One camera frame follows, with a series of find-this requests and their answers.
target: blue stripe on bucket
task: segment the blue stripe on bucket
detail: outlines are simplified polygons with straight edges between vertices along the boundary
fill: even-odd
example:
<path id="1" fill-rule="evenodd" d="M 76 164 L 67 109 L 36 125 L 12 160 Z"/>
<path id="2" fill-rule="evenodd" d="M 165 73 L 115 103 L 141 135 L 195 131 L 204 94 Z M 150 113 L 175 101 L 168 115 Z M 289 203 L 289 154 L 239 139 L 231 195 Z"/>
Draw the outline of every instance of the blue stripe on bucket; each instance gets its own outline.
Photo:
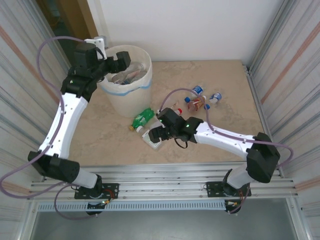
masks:
<path id="1" fill-rule="evenodd" d="M 150 88 L 151 83 L 152 83 L 152 78 L 150 79 L 150 82 L 149 82 L 149 84 L 148 84 L 147 86 L 140 86 L 140 87 L 137 87 L 137 88 L 132 89 L 132 90 L 130 90 L 130 91 L 127 91 L 127 92 L 125 92 L 125 93 L 115 93 L 115 92 L 108 91 L 108 90 L 105 89 L 102 85 L 100 85 L 100 87 L 101 87 L 102 90 L 105 91 L 107 94 L 111 94 L 111 95 L 115 95 L 115 96 L 125 96 L 125 95 L 127 95 L 127 94 L 129 94 L 129 93 L 131 93 L 131 92 L 133 92 L 133 91 L 135 91 L 135 90 L 138 90 L 138 89 L 148 89 L 148 88 Z"/>

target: corrugated metal wall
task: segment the corrugated metal wall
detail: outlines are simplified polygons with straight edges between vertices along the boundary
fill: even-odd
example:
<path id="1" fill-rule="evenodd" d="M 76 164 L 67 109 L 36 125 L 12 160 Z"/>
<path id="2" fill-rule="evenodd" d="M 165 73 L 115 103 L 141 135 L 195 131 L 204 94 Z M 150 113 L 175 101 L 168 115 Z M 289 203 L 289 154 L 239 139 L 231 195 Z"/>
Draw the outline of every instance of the corrugated metal wall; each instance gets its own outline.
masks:
<path id="1" fill-rule="evenodd" d="M 0 2 L 0 176 L 27 162 L 37 151 L 55 116 L 58 98 L 41 81 L 36 70 L 39 45 L 51 32 L 31 0 Z M 57 86 L 68 64 L 55 43 L 42 50 L 43 74 Z M 3 186 L 28 194 L 39 174 L 28 167 L 7 178 Z M 0 239 L 14 239 L 25 201 L 0 193 Z"/>
<path id="2" fill-rule="evenodd" d="M 294 149 L 293 177 L 314 239 L 320 239 L 320 1 L 287 1 L 250 67 L 273 140 Z M 280 149 L 282 160 L 289 153 Z"/>

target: blue cap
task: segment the blue cap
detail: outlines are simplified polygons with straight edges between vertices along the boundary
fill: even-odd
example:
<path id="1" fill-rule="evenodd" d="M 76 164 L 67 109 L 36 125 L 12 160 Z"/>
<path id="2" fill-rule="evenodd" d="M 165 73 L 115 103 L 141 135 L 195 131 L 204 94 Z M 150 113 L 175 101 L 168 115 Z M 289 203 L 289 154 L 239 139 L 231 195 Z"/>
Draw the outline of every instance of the blue cap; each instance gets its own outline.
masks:
<path id="1" fill-rule="evenodd" d="M 191 99 L 190 99 L 190 97 L 188 97 L 188 96 L 184 99 L 184 101 L 185 101 L 186 103 L 190 102 L 190 100 L 191 100 Z"/>

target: trash item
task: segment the trash item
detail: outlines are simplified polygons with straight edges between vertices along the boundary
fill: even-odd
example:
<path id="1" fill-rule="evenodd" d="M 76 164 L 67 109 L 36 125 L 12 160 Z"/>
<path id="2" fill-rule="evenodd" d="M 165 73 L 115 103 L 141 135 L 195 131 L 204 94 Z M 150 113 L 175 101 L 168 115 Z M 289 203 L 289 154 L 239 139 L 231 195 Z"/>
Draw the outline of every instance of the trash item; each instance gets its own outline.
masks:
<path id="1" fill-rule="evenodd" d="M 170 108 L 174 110 L 176 107 L 178 107 L 179 99 L 177 97 L 174 97 L 173 95 L 169 96 L 168 99 L 165 101 L 162 109 Z"/>
<path id="2" fill-rule="evenodd" d="M 217 102 L 219 102 L 221 100 L 222 96 L 219 92 L 216 92 L 215 94 L 213 94 L 210 98 L 209 98 L 209 104 L 207 103 L 205 106 L 206 108 L 209 110 L 210 109 L 210 105 L 214 105 Z"/>
<path id="3" fill-rule="evenodd" d="M 135 81 L 143 78 L 146 74 L 147 74 L 146 71 L 141 71 L 141 72 L 139 72 L 139 74 L 137 74 L 135 77 L 133 77 L 132 79 L 130 79 L 130 81 L 129 81 L 130 84 L 132 84 L 133 82 L 135 82 Z"/>
<path id="4" fill-rule="evenodd" d="M 178 108 L 178 109 L 175 110 L 174 112 L 175 112 L 176 114 L 178 114 L 179 116 L 181 116 L 181 114 L 182 114 L 182 109 L 181 109 L 181 108 Z M 149 123 L 151 123 L 150 129 L 154 129 L 154 128 L 163 126 L 163 124 L 160 122 L 160 120 L 157 118 L 157 116 L 154 116 L 154 117 L 149 121 Z"/>
<path id="5" fill-rule="evenodd" d="M 200 107 L 204 105 L 205 101 L 206 101 L 206 96 L 200 96 L 200 97 L 197 97 L 197 98 L 191 100 L 186 105 L 188 108 L 188 111 L 192 112 L 192 113 L 198 111 L 200 109 Z"/>
<path id="6" fill-rule="evenodd" d="M 203 95 L 204 94 L 204 90 L 205 90 L 205 87 L 204 87 L 204 84 L 201 84 L 201 85 L 197 85 L 195 86 L 194 88 L 192 88 L 193 91 L 195 91 L 198 95 Z M 186 103 L 189 103 L 191 101 L 191 99 L 194 99 L 196 98 L 197 96 L 194 94 L 194 93 L 190 93 L 189 96 L 187 96 L 184 101 Z"/>
<path id="7" fill-rule="evenodd" d="M 146 125 L 154 115 L 155 112 L 150 107 L 145 109 L 133 119 L 132 125 L 129 126 L 129 129 L 134 131 L 137 127 Z"/>
<path id="8" fill-rule="evenodd" d="M 162 144 L 162 141 L 159 141 L 157 143 L 153 143 L 150 140 L 149 131 L 150 131 L 150 129 L 146 129 L 143 126 L 138 126 L 136 128 L 136 132 L 139 133 L 139 135 L 142 137 L 143 141 L 145 141 L 146 144 L 148 144 L 150 147 L 152 147 L 154 150 L 156 150 Z"/>
<path id="9" fill-rule="evenodd" d="M 140 72 L 144 71 L 145 69 L 146 67 L 143 63 L 132 62 L 126 70 L 114 74 L 111 78 L 111 82 L 113 82 L 114 84 L 123 84 L 125 80 L 133 79 L 135 76 L 137 76 Z"/>

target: green plastic bottle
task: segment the green plastic bottle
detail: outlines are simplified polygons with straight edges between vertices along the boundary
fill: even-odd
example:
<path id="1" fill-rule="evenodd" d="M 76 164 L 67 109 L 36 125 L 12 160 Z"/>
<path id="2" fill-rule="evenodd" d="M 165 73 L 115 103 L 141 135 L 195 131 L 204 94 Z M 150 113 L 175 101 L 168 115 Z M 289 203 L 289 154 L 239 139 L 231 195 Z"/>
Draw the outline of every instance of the green plastic bottle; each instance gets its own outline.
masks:
<path id="1" fill-rule="evenodd" d="M 145 109 L 142 113 L 140 113 L 133 119 L 132 125 L 129 126 L 129 129 L 131 131 L 134 131 L 139 126 L 143 127 L 150 119 L 154 117 L 154 115 L 155 112 L 150 107 Z"/>

